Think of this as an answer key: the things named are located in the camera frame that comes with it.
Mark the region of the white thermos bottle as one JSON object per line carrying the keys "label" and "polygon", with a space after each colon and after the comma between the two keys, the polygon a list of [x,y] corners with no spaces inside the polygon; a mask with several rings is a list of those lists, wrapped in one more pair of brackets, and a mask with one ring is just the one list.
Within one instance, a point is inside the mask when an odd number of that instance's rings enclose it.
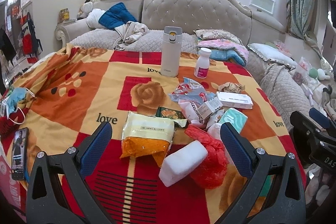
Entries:
{"label": "white thermos bottle", "polygon": [[165,26],[161,50],[161,75],[176,77],[182,48],[182,29]]}

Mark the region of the teal tissue pack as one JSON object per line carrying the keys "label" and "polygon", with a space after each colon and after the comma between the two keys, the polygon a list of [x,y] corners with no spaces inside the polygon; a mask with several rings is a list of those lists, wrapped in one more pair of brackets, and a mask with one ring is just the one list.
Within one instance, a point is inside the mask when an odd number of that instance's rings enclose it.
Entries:
{"label": "teal tissue pack", "polygon": [[242,129],[244,128],[248,117],[236,110],[235,108],[229,108],[219,120],[220,124],[230,123],[238,133],[241,133]]}

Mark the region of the red plastic bag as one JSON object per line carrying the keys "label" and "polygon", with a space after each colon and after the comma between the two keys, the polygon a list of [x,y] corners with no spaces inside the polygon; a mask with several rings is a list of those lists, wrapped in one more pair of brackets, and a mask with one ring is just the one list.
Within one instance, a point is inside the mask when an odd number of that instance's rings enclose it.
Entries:
{"label": "red plastic bag", "polygon": [[228,165],[223,142],[192,124],[188,125],[185,134],[199,141],[208,152],[202,163],[190,173],[190,177],[203,189],[215,189],[221,186]]}

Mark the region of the white medicine box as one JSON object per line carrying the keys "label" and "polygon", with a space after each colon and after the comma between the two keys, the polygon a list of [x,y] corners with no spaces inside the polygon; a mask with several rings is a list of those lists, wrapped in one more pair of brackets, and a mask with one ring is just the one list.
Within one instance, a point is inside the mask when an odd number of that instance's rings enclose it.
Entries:
{"label": "white medicine box", "polygon": [[253,102],[250,96],[240,93],[216,92],[219,101],[224,107],[233,107],[238,109],[250,110],[253,108]]}

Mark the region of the green snack wrapper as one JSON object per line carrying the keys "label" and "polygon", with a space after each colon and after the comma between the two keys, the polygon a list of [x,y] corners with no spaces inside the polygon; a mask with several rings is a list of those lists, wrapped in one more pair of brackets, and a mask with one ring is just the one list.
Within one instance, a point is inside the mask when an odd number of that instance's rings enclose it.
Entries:
{"label": "green snack wrapper", "polygon": [[166,107],[159,106],[155,113],[156,117],[159,118],[169,118],[174,124],[180,128],[185,128],[188,124],[188,120],[184,117],[181,111],[169,109]]}

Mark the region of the white foam block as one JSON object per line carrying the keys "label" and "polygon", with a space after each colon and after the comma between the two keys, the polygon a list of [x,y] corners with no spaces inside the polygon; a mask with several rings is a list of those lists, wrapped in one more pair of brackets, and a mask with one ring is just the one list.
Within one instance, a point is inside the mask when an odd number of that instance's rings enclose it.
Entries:
{"label": "white foam block", "polygon": [[207,157],[208,151],[198,140],[192,141],[167,156],[159,171],[159,178],[166,187],[188,176]]}

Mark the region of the clear blue plastic wrapper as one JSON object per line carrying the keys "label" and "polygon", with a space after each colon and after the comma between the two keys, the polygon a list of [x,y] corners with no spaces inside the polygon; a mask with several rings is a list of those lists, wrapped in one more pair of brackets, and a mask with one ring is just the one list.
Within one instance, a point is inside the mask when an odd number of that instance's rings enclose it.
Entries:
{"label": "clear blue plastic wrapper", "polygon": [[198,106],[201,106],[204,102],[214,99],[215,94],[206,91],[199,82],[184,77],[183,83],[179,84],[176,89],[169,94],[169,97],[174,102],[184,100],[194,102]]}

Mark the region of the beige paper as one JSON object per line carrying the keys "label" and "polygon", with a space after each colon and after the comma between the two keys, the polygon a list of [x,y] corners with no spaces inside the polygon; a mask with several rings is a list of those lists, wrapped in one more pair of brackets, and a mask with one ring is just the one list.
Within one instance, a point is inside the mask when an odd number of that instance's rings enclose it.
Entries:
{"label": "beige paper", "polygon": [[219,92],[241,93],[245,91],[245,86],[239,83],[226,82],[218,86]]}

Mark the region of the beige crumpled clothing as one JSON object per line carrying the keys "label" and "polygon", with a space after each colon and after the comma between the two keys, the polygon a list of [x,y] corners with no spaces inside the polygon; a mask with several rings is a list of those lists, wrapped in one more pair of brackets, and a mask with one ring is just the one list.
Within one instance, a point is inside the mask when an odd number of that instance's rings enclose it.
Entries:
{"label": "beige crumpled clothing", "polygon": [[119,38],[114,42],[114,50],[124,50],[125,46],[136,42],[140,37],[149,32],[145,24],[139,22],[128,21],[126,24],[118,26],[114,29]]}

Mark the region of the black smartphone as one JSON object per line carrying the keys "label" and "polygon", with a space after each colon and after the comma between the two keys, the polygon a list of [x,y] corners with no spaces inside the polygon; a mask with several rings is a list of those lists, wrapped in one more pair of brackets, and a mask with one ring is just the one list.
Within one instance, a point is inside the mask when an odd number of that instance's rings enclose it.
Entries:
{"label": "black smartphone", "polygon": [[27,141],[29,129],[21,128],[14,134],[11,154],[11,177],[15,181],[26,178],[27,164]]}

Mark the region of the plastic bag of snacks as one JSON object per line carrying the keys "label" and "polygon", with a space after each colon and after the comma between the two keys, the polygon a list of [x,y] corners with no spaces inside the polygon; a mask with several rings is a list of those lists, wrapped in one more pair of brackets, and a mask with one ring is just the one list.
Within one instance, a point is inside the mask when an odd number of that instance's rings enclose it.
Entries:
{"label": "plastic bag of snacks", "polygon": [[310,62],[305,57],[301,57],[292,75],[292,79],[298,84],[307,84],[309,78]]}

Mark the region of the small white grey box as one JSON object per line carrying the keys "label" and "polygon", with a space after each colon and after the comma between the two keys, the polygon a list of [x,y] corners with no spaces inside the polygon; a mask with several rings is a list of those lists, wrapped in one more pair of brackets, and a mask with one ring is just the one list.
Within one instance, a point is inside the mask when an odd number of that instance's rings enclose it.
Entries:
{"label": "small white grey box", "polygon": [[198,112],[203,119],[207,119],[209,116],[220,110],[222,107],[222,102],[218,99],[218,97],[215,97],[209,101],[204,102],[198,108]]}

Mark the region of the pink blue folded blanket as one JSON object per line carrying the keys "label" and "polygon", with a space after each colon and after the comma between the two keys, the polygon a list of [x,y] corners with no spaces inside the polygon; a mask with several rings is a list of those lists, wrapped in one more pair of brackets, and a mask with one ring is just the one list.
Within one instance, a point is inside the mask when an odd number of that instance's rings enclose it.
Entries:
{"label": "pink blue folded blanket", "polygon": [[199,49],[211,50],[210,58],[216,61],[230,61],[245,67],[249,52],[242,40],[225,30],[194,30]]}

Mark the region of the yellow orange snack bag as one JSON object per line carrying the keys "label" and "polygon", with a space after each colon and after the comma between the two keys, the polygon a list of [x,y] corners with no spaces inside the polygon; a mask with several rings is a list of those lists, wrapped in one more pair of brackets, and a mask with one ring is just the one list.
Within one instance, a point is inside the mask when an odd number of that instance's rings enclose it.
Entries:
{"label": "yellow orange snack bag", "polygon": [[162,166],[173,143],[173,136],[173,120],[130,111],[122,129],[120,158],[152,156],[157,166]]}

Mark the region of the white orange snack wrapper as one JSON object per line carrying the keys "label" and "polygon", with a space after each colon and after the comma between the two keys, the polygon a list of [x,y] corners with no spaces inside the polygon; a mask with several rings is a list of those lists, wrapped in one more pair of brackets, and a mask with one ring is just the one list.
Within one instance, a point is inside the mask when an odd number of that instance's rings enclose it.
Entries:
{"label": "white orange snack wrapper", "polygon": [[206,128],[206,117],[202,109],[202,107],[205,106],[205,103],[197,105],[193,101],[179,100],[178,104],[182,114],[191,125],[201,129]]}

